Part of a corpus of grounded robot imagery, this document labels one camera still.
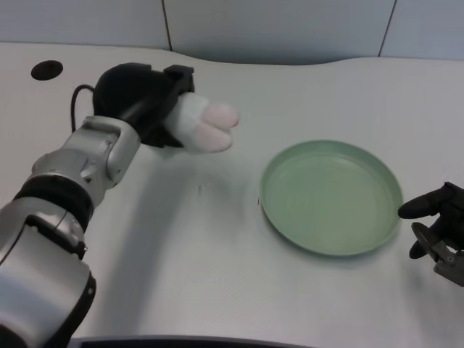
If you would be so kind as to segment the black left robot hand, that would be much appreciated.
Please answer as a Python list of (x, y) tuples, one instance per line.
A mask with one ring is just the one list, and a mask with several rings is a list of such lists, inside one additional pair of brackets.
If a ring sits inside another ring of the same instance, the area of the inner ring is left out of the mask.
[(162, 71), (141, 63), (117, 65), (94, 87), (94, 114), (126, 122), (147, 146), (181, 148), (165, 121), (180, 96), (194, 91), (193, 74), (193, 68), (183, 65)]

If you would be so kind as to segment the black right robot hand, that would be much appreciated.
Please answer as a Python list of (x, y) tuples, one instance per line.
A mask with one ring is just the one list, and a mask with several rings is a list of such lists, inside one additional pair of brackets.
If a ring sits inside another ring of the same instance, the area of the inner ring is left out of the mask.
[(435, 273), (463, 286), (463, 189), (446, 182), (404, 203), (397, 214), (413, 221), (416, 242), (409, 257), (416, 260), (430, 256)]

